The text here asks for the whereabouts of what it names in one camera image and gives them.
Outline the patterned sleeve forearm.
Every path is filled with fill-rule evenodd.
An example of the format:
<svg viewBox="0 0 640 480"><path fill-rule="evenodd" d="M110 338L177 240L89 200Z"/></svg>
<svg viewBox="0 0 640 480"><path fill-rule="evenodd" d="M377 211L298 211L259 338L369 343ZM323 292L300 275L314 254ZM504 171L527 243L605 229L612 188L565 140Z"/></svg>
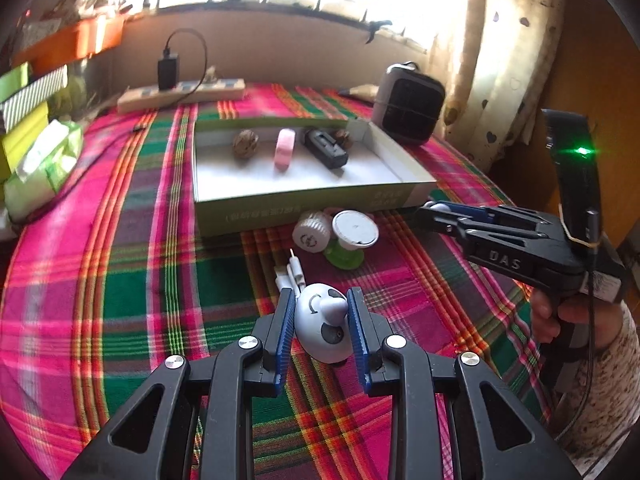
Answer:
<svg viewBox="0 0 640 480"><path fill-rule="evenodd" d="M639 418L639 338L627 306L622 328L594 360L589 400L582 414L560 440L576 469L597 478L624 442L623 432Z"/></svg>

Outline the right hand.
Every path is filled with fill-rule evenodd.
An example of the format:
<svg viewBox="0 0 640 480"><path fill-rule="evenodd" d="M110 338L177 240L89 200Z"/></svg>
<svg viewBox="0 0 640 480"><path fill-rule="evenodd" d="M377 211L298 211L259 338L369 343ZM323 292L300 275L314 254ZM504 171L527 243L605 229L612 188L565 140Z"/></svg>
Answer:
<svg viewBox="0 0 640 480"><path fill-rule="evenodd" d="M560 322L576 325L589 323L589 298L576 295L567 298L556 308L551 299L539 289L534 289L530 297L532 308L532 331L538 344L550 344L560 334ZM623 309L620 304L607 304L601 300L593 303L594 344L598 351L608 348L620 333L623 325Z"/></svg>

